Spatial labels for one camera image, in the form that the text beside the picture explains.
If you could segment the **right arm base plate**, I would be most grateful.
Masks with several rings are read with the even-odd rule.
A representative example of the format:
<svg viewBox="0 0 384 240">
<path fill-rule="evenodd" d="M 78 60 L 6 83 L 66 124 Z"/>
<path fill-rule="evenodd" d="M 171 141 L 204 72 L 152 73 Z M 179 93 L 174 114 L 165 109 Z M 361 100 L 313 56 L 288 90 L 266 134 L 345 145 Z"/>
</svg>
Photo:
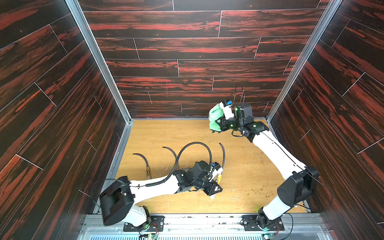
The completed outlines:
<svg viewBox="0 0 384 240">
<path fill-rule="evenodd" d="M 285 229 L 282 219 L 278 218 L 275 220 L 269 220 L 263 215 L 259 217 L 256 215 L 243 215 L 240 221 L 240 225 L 242 225 L 245 231 L 283 231 Z"/>
</svg>

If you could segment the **green microfibre rag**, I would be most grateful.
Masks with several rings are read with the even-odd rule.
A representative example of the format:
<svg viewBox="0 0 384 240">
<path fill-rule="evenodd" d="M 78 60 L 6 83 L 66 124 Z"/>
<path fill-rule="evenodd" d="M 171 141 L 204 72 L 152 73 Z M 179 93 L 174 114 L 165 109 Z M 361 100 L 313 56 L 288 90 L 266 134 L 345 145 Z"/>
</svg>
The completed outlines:
<svg viewBox="0 0 384 240">
<path fill-rule="evenodd" d="M 209 127 L 211 131 L 215 132 L 221 132 L 222 129 L 220 127 L 220 119 L 224 116 L 224 111 L 220 107 L 220 104 L 216 104 L 213 108 L 209 111 Z"/>
</svg>

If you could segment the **sickle plain wooden handle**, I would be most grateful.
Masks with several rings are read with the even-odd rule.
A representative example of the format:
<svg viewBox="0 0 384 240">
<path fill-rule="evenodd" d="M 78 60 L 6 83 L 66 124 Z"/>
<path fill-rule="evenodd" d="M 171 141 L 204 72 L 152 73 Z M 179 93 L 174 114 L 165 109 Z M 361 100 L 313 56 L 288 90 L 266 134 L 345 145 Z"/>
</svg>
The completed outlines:
<svg viewBox="0 0 384 240">
<path fill-rule="evenodd" d="M 169 148 L 169 147 L 162 147 L 162 148 L 169 150 L 169 151 L 173 154 L 173 156 L 174 156 L 174 158 L 175 158 L 175 166 L 176 166 L 176 170 L 178 170 L 178 169 L 179 169 L 179 162 L 177 161 L 177 157 L 178 157 L 178 156 L 177 156 L 177 154 L 175 153 L 175 151 L 172 150 L 172 149 Z"/>
</svg>

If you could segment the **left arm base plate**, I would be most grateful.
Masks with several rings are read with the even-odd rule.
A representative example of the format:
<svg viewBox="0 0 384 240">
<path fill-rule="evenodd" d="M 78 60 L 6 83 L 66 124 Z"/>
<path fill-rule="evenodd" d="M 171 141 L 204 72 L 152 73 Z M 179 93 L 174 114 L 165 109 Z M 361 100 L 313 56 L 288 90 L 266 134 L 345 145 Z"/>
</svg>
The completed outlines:
<svg viewBox="0 0 384 240">
<path fill-rule="evenodd" d="M 135 227 L 130 223 L 125 223 L 123 232 L 162 232 L 164 230 L 165 216 L 162 215 L 150 215 L 150 220 L 146 219 L 146 221 Z"/>
</svg>

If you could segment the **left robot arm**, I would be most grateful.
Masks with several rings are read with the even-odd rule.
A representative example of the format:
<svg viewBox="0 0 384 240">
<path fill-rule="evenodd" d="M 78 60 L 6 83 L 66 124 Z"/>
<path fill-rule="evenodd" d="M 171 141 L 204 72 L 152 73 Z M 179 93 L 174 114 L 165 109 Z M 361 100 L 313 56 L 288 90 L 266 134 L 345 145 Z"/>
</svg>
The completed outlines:
<svg viewBox="0 0 384 240">
<path fill-rule="evenodd" d="M 135 227 L 149 223 L 149 211 L 137 204 L 158 196 L 175 195 L 202 190 L 212 196 L 220 193 L 223 188 L 214 178 L 223 172 L 219 163 L 210 166 L 207 162 L 196 162 L 192 168 L 176 170 L 163 178 L 129 181 L 127 176 L 115 180 L 100 194 L 103 224 L 112 226 L 126 222 Z"/>
</svg>

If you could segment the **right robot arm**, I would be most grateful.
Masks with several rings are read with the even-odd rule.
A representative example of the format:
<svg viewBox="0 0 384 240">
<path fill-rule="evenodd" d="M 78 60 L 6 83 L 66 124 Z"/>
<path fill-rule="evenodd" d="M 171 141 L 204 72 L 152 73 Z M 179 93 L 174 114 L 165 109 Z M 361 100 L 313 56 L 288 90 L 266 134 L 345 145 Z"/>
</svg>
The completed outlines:
<svg viewBox="0 0 384 240">
<path fill-rule="evenodd" d="M 238 131 L 240 137 L 247 138 L 270 159 L 285 180 L 278 187 L 277 196 L 258 211 L 256 223 L 261 230 L 269 230 L 283 214 L 314 194 L 318 170 L 299 161 L 279 143 L 267 125 L 256 122 L 250 104 L 222 101 L 210 109 L 209 121 L 212 131 Z"/>
</svg>

